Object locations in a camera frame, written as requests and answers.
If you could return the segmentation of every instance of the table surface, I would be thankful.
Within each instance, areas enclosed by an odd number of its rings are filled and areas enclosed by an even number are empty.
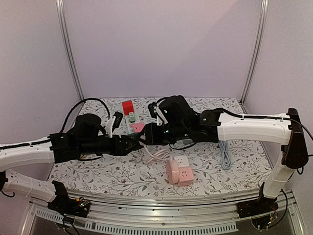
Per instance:
[[[150,117],[148,104],[155,97],[141,98],[103,98],[110,112],[122,112],[122,102],[132,100],[141,121],[146,124],[155,122]],[[243,113],[238,101],[233,98],[186,98],[197,112],[222,107],[232,112]],[[87,101],[80,114],[93,113],[101,117],[102,125],[107,113],[100,102]],[[125,118],[115,134],[127,134]],[[182,147],[179,142],[175,147]],[[161,146],[149,146],[153,153]],[[171,150],[173,156],[188,156],[195,180],[192,185],[177,187],[167,183],[165,162],[144,165],[138,159],[147,153],[143,150],[132,152],[125,157],[104,155],[90,162],[69,161],[55,164],[49,180],[64,183],[68,189],[91,193],[114,194],[144,197],[181,197],[202,196],[256,189],[271,173],[271,168],[258,141],[229,141],[228,150],[232,158],[230,170],[221,168],[221,152],[216,143],[197,143],[186,150]]]

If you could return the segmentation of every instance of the gray cable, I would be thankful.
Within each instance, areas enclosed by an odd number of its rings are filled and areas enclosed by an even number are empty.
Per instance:
[[[219,146],[222,153],[221,166],[224,170],[229,170],[231,168],[231,158],[228,152],[228,143],[226,141],[219,141]]]

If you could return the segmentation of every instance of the white cable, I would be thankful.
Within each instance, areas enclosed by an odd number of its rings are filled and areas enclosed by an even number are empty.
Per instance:
[[[28,194],[26,195],[26,197],[28,197],[30,195],[30,193],[32,192],[32,190],[34,189],[34,183],[33,183],[32,178],[30,178],[30,182],[31,182],[30,190],[29,190]]]
[[[146,165],[150,163],[155,163],[158,161],[165,161],[168,157],[172,159],[171,152],[168,149],[162,149],[156,152],[155,154],[152,154],[149,152],[148,147],[146,145],[144,145],[144,148],[147,151],[147,153],[150,155],[150,157],[144,162],[144,164]]]
[[[226,141],[219,141],[219,146],[222,153],[221,166],[224,170],[231,168],[231,158],[228,152],[228,143]]]

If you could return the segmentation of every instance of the power outlet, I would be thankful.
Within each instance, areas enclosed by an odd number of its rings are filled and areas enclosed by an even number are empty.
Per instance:
[[[174,160],[178,163],[178,168],[189,167],[189,161],[186,156],[176,156]]]
[[[178,186],[187,186],[194,181],[194,174],[191,167],[179,168],[179,181]]]

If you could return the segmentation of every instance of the black cable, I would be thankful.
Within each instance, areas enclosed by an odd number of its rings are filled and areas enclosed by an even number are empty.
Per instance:
[[[0,147],[0,150],[5,150],[5,149],[9,149],[9,148],[18,148],[18,147],[38,145],[38,144],[42,144],[42,143],[48,143],[50,141],[51,141],[50,139],[47,139],[47,140],[44,140],[44,141],[36,141],[36,142],[31,142],[31,143],[19,143],[19,144],[14,144],[14,145],[8,145],[8,146]]]
[[[77,228],[74,226],[74,223],[73,223],[67,216],[65,216],[63,213],[59,212],[53,205],[50,204],[50,206],[53,207],[54,210],[55,210],[57,213],[59,213],[61,216],[63,216],[63,227],[65,227],[65,222],[64,222],[64,220],[66,220],[66,221],[67,221],[68,223],[70,223],[70,225],[73,227],[73,229],[75,230],[75,232],[77,233],[77,235],[80,235],[79,232],[78,232],[78,230],[77,230]],[[70,234],[70,235],[74,235],[74,234],[71,234],[71,233],[70,233],[69,231],[67,231],[66,229],[65,229],[65,232],[67,232],[67,233]]]
[[[190,133],[195,133],[195,131],[191,130],[186,126],[185,119],[180,120],[180,123],[183,126],[183,128],[185,128],[187,131],[189,131]]]
[[[156,103],[159,103],[159,102],[161,102],[162,100],[165,100],[166,98],[168,98],[168,97],[163,97],[163,98],[161,98],[161,99],[158,99]]]
[[[69,234],[69,235],[74,235],[74,234],[72,234],[72,233],[70,233],[67,229],[65,229],[65,220],[68,222],[68,223],[70,223],[70,225],[73,227],[73,229],[75,230],[75,232],[77,233],[77,235],[80,235],[79,234],[79,232],[78,232],[78,230],[77,230],[77,228],[74,226],[74,224],[73,224],[73,222],[69,219],[69,218],[67,218],[65,215],[63,215],[63,228],[64,228],[64,231],[67,233],[67,234]]]
[[[285,208],[284,214],[283,214],[283,216],[279,219],[279,221],[278,221],[276,224],[274,224],[274,225],[272,225],[272,226],[269,226],[268,228],[275,227],[277,224],[279,224],[280,221],[283,220],[283,218],[285,217],[285,215],[286,215],[286,213],[287,213],[287,210],[288,210],[288,197],[287,197],[287,195],[286,195],[286,193],[284,192],[283,189],[281,189],[281,192],[284,194],[285,199],[286,199],[286,208]]]
[[[228,111],[224,108],[218,108],[218,110],[221,110],[233,117],[237,117],[237,118],[249,118],[249,119],[274,119],[274,120],[287,120],[287,121],[294,121],[295,123],[299,124],[307,133],[308,135],[310,136],[311,140],[313,141],[313,135],[311,134],[311,132],[302,124],[300,123],[299,121],[297,120],[294,120],[292,118],[289,118],[289,117],[270,117],[270,116],[258,116],[258,115],[255,115],[255,116],[252,116],[252,115],[245,115],[245,114],[235,114],[235,113],[232,113],[231,111]]]
[[[6,196],[6,197],[9,197],[9,198],[13,198],[15,196],[15,193],[13,193],[13,195],[8,195],[6,193],[4,193],[3,191],[1,191],[1,193]]]
[[[96,158],[89,158],[89,159],[84,159],[84,158],[79,158],[78,160],[81,161],[81,162],[89,162],[89,161],[94,161],[94,160],[98,160],[100,158],[102,158],[103,156],[101,157],[96,157]]]
[[[302,167],[301,169],[302,169],[301,172],[299,171],[299,169],[297,169],[297,172],[298,172],[299,175],[302,175],[302,174],[303,174],[304,167]]]
[[[110,119],[110,111],[109,111],[107,105],[105,104],[105,102],[103,102],[102,100],[100,100],[100,99],[98,99],[98,98],[87,98],[87,99],[83,99],[83,100],[79,101],[77,104],[75,104],[75,105],[73,106],[73,108],[71,108],[71,110],[70,110],[69,113],[67,114],[67,117],[66,117],[65,120],[64,120],[64,123],[63,123],[62,129],[60,130],[60,133],[62,133],[62,132],[64,131],[65,126],[66,126],[66,124],[67,124],[67,121],[68,121],[68,119],[69,119],[69,116],[70,116],[70,114],[74,111],[74,109],[76,109],[76,107],[77,107],[78,105],[80,105],[81,103],[85,103],[85,102],[88,101],[88,100],[96,100],[96,101],[99,101],[101,104],[103,104],[103,106],[106,108],[106,110],[107,110],[107,112],[108,112],[108,118]]]
[[[183,147],[183,148],[174,148],[170,145],[170,147],[174,150],[184,150],[184,149],[187,149],[187,148],[191,148],[192,146],[195,146],[197,143],[192,143],[191,145],[188,145],[186,147]]]

